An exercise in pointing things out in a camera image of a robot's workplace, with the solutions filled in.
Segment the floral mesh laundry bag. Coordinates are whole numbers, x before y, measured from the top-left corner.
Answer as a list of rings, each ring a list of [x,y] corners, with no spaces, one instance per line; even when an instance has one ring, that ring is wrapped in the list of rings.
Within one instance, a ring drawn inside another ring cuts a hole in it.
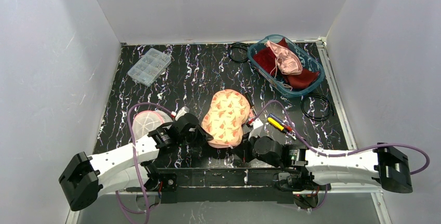
[[[232,89],[216,92],[201,124],[213,137],[208,141],[209,146],[218,149],[238,146],[243,137],[242,125],[250,112],[251,106],[243,94]]]

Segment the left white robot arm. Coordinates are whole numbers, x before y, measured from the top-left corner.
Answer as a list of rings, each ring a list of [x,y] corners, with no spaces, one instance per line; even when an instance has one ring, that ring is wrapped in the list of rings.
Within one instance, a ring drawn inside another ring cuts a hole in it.
[[[160,175],[153,162],[182,144],[203,146],[213,140],[186,107],[175,117],[159,110],[142,111],[129,126],[134,132],[132,143],[90,156],[80,152],[66,166],[58,181],[72,211],[83,210],[102,195],[126,188],[160,191],[169,179],[175,188],[175,176]]]

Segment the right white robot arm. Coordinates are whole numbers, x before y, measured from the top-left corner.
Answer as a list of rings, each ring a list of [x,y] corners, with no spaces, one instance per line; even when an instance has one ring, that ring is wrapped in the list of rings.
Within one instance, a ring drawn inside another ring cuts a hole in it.
[[[384,143],[354,154],[341,150],[314,152],[303,144],[281,144],[251,131],[232,151],[246,163],[257,159],[279,168],[274,186],[280,191],[324,190],[332,183],[358,183],[394,193],[413,192],[408,157]]]

